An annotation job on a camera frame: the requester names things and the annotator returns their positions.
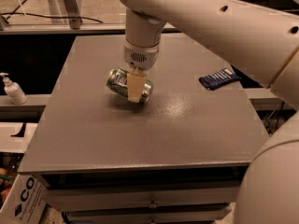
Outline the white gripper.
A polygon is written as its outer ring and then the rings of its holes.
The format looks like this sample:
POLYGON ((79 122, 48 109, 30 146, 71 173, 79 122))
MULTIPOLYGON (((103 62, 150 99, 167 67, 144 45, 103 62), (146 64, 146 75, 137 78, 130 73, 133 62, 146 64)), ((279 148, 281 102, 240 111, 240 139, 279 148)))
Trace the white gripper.
POLYGON ((148 39, 124 41, 124 60, 130 67, 135 67, 127 75, 128 100, 140 101, 146 82, 146 75, 141 70, 149 70, 156 63, 160 43, 148 39))

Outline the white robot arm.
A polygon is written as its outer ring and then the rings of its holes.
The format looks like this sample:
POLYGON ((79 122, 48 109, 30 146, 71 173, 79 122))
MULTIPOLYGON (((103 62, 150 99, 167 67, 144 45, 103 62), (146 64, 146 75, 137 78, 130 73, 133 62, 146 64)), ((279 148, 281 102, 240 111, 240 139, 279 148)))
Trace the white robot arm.
MULTIPOLYGON (((298 18, 239 0, 120 0, 126 7, 124 59, 136 101, 170 23, 299 109, 298 18)), ((235 224, 299 224, 299 113, 261 147, 240 186, 235 224)))

